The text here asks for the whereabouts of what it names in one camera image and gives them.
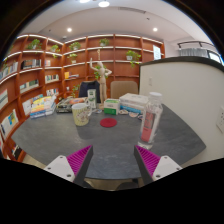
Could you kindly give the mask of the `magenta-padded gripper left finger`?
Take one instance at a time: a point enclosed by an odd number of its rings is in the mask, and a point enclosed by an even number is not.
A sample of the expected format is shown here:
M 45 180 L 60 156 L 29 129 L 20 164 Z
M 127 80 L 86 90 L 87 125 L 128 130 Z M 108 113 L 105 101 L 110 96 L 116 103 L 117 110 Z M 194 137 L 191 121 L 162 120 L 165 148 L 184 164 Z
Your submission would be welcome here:
M 69 156 L 59 155 L 44 170 L 82 186 L 93 156 L 93 146 L 84 147 Z

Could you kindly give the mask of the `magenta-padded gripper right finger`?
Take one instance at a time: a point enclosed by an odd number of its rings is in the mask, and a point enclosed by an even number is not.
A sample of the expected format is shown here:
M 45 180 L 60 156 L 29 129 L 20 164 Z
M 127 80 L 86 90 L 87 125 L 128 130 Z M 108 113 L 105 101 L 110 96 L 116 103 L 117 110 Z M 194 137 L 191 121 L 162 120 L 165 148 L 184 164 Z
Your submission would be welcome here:
M 165 155 L 160 157 L 138 145 L 134 146 L 134 156 L 145 185 L 182 169 L 182 167 L 169 156 Z

